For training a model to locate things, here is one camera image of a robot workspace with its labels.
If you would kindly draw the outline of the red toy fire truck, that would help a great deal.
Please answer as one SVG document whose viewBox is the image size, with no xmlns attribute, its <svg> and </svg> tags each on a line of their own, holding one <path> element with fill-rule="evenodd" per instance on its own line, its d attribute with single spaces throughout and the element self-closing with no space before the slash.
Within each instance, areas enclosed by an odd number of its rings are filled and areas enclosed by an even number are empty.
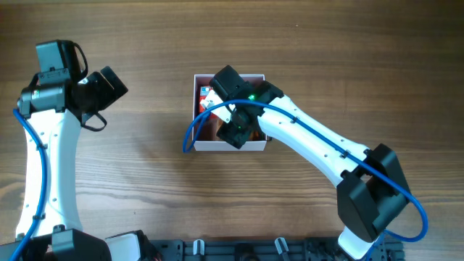
<svg viewBox="0 0 464 261">
<path fill-rule="evenodd" d="M 222 100 L 211 86 L 202 86 L 199 88 L 199 114 L 221 102 Z"/>
</svg>

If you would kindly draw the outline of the brown plush toy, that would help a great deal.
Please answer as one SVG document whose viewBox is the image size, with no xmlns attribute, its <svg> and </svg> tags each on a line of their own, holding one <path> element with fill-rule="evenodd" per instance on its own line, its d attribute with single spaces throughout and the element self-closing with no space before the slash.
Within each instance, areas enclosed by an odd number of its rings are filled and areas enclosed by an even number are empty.
<svg viewBox="0 0 464 261">
<path fill-rule="evenodd" d="M 250 141 L 266 141 L 266 135 L 260 131 L 254 131 L 249 137 Z"/>
</svg>

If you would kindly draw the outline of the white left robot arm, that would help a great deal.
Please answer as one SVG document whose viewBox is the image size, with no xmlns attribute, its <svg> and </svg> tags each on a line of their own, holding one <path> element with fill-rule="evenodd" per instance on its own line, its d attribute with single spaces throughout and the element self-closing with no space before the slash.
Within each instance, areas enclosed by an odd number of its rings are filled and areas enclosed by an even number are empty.
<svg viewBox="0 0 464 261">
<path fill-rule="evenodd" d="M 15 240 L 2 260 L 161 260 L 142 231 L 106 239 L 83 232 L 75 191 L 75 153 L 92 117 L 127 93 L 110 67 L 90 73 L 69 40 L 36 45 L 40 70 L 21 91 L 14 116 L 25 130 L 25 199 Z"/>
</svg>

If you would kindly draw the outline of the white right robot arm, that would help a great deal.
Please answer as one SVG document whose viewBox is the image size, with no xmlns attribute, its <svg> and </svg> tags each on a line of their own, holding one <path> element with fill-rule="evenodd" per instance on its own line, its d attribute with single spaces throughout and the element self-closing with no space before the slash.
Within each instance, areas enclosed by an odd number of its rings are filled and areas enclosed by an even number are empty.
<svg viewBox="0 0 464 261">
<path fill-rule="evenodd" d="M 385 228 L 408 204 L 407 197 L 371 175 L 372 167 L 408 191 L 397 155 L 384 144 L 375 149 L 347 140 L 300 110 L 282 90 L 262 81 L 252 85 L 227 65 L 210 80 L 220 102 L 247 99 L 251 104 L 225 108 L 216 135 L 240 149 L 255 131 L 278 139 L 313 164 L 336 188 L 344 230 L 341 249 L 352 259 L 366 256 Z"/>
</svg>

